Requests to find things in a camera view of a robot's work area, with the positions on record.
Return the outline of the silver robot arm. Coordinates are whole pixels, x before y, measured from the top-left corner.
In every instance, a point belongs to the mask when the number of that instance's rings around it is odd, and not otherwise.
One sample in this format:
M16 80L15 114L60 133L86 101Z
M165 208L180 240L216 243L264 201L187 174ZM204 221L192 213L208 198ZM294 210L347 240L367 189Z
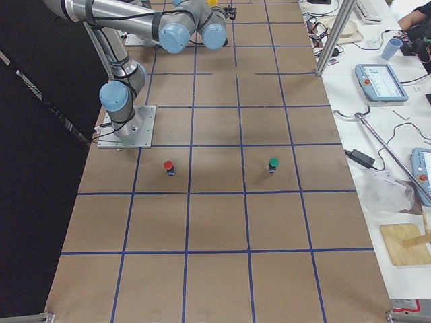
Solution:
M131 59L121 32L160 45L171 54L182 52L194 33L203 45L217 50L227 42L226 20L235 20L236 8L219 7L215 1L173 1L174 8L156 11L140 1L45 1L54 14L69 22L81 22L98 52L109 81L99 92L107 121L97 127L99 148L149 148L155 106L137 106L147 71Z

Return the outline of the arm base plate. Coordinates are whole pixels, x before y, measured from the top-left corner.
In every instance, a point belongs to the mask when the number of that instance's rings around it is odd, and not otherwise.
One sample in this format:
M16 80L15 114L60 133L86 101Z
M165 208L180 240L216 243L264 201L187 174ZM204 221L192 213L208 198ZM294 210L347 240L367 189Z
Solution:
M128 47L153 47L158 45L159 42L136 34L127 34L125 38L125 46Z
M101 149L150 148L156 108L156 106L134 106L134 117L122 128L121 124L115 124L115 127L112 127L110 115L106 112L104 123L108 126L100 129L97 146Z

